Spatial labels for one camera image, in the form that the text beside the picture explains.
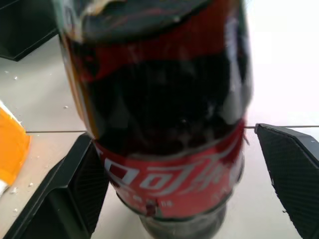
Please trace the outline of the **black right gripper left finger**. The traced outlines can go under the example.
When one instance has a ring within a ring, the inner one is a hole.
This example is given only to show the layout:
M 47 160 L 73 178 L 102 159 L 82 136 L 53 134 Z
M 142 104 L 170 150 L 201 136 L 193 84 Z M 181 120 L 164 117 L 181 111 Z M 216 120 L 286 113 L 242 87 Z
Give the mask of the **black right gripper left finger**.
M 88 134 L 42 180 L 6 239 L 89 239 L 102 209 L 109 181 Z

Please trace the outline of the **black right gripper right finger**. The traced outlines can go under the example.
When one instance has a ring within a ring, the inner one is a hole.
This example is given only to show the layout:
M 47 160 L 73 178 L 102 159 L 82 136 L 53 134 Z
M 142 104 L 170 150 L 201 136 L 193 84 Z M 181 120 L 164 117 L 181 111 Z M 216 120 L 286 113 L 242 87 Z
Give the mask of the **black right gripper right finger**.
M 293 129 L 255 126 L 269 176 L 303 239 L 319 237 L 319 142 Z

